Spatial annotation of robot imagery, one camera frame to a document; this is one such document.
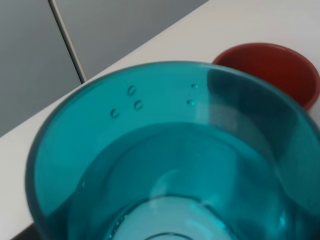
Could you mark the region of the red plastic cup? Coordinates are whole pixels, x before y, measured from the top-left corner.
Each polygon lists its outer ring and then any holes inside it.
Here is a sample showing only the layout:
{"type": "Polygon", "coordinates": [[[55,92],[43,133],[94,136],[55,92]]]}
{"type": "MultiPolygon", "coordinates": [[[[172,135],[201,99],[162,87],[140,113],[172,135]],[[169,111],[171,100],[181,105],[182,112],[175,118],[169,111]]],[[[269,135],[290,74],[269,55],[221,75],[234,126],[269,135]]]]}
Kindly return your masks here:
{"type": "Polygon", "coordinates": [[[320,96],[320,74],[302,54],[272,43],[245,43],[220,53],[212,62],[236,69],[279,88],[305,110],[320,96]]]}

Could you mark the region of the teal translucent plastic cup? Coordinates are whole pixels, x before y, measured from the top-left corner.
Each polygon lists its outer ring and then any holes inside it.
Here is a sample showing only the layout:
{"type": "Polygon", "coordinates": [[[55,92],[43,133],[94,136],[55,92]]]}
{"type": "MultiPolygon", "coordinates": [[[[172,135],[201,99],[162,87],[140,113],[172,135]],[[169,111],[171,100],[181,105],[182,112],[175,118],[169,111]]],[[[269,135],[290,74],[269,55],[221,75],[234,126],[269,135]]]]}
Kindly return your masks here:
{"type": "Polygon", "coordinates": [[[128,67],[40,127],[25,191],[43,240],[317,240],[320,130],[228,67],[128,67]]]}

